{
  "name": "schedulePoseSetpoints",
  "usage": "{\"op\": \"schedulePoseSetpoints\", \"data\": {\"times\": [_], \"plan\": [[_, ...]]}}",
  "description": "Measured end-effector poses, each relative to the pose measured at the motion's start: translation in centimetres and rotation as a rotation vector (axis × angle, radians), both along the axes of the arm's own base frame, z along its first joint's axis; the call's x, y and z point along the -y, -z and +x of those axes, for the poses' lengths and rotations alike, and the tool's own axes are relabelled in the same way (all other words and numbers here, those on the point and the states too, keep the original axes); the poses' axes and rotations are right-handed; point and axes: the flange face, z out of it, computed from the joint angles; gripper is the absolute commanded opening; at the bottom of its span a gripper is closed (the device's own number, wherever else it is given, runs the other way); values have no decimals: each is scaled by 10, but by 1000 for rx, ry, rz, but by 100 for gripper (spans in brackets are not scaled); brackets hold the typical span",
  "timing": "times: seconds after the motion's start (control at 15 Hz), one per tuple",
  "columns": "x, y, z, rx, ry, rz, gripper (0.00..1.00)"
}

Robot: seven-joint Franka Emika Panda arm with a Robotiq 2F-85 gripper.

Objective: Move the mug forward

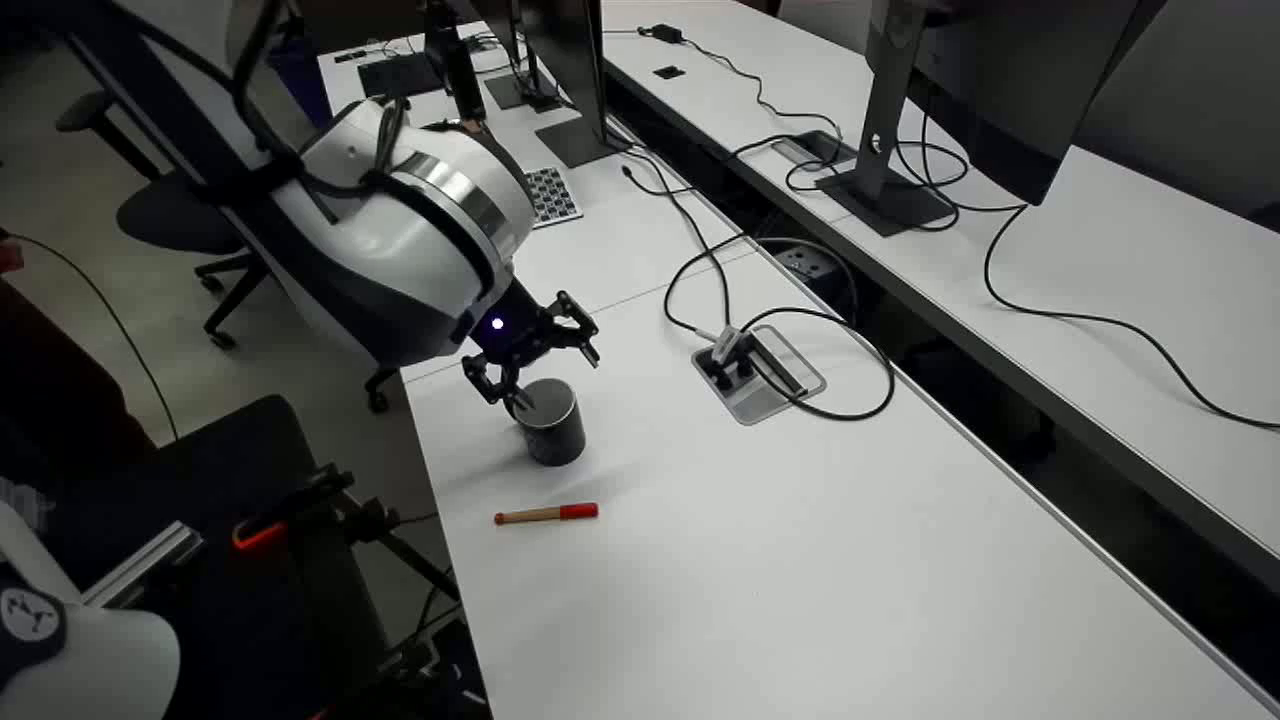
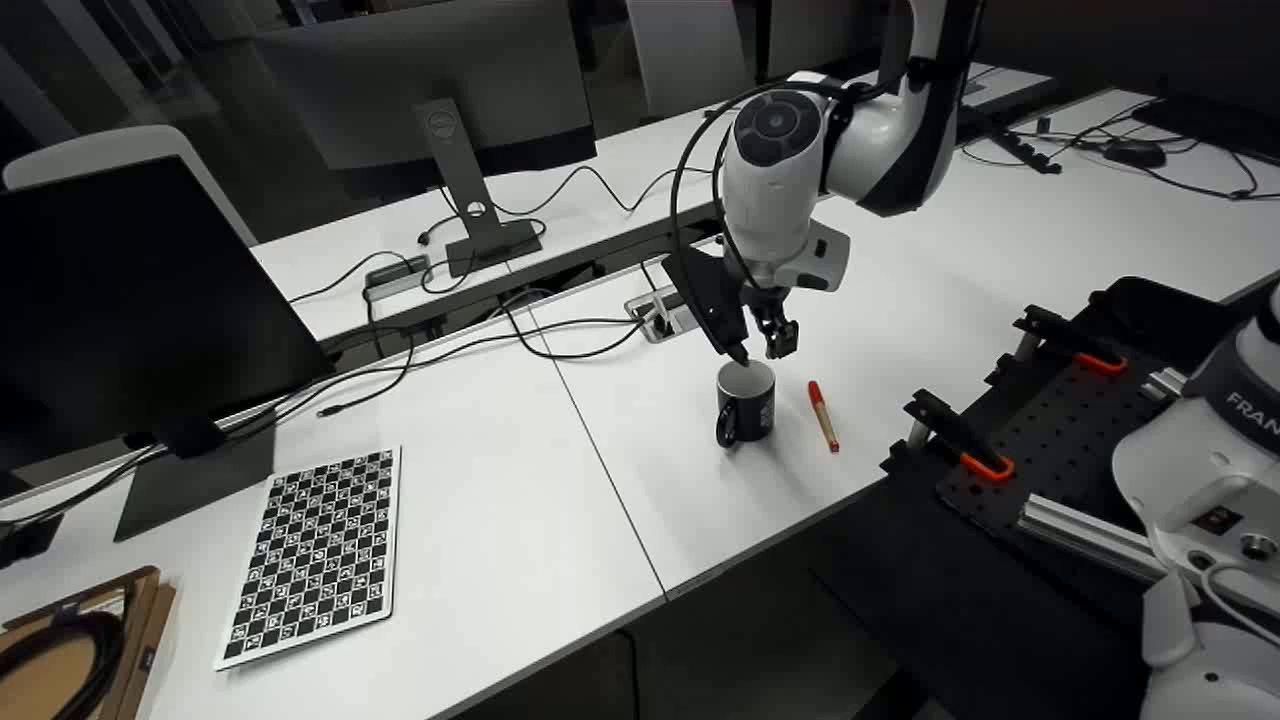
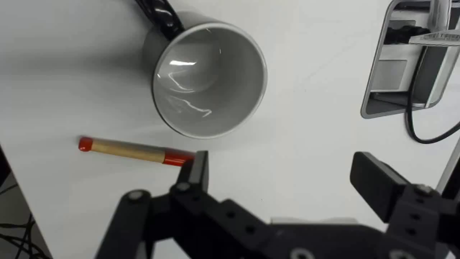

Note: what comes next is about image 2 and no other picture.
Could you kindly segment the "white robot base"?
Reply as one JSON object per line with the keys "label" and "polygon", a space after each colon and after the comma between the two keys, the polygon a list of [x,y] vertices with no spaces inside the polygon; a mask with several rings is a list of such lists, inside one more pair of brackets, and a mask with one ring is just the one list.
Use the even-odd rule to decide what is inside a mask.
{"label": "white robot base", "polygon": [[1164,565],[1138,720],[1280,720],[1280,290],[1110,453]]}

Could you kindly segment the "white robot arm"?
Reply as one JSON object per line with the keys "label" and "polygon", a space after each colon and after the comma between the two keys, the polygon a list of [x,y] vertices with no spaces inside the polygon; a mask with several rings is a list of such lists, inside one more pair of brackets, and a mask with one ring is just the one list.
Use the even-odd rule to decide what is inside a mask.
{"label": "white robot arm", "polygon": [[793,73],[715,110],[726,130],[710,152],[710,209],[725,251],[709,257],[676,230],[665,272],[715,355],[748,359],[748,329],[783,359],[801,324],[783,312],[794,290],[834,292],[853,241],[822,233],[818,195],[870,215],[914,212],[947,171],[958,98],[979,44],[984,0],[902,0],[909,48],[870,86]]}

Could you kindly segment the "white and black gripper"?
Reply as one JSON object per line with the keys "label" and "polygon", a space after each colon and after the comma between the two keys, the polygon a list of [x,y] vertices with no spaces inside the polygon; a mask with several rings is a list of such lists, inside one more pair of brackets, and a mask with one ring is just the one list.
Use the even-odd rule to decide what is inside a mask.
{"label": "white and black gripper", "polygon": [[731,364],[748,364],[748,333],[760,333],[771,359],[801,344],[801,324],[786,316],[793,292],[834,292],[853,261],[853,241],[834,230],[809,223],[786,257],[766,257],[725,233],[725,251],[671,247],[665,272],[685,295],[697,329]]}

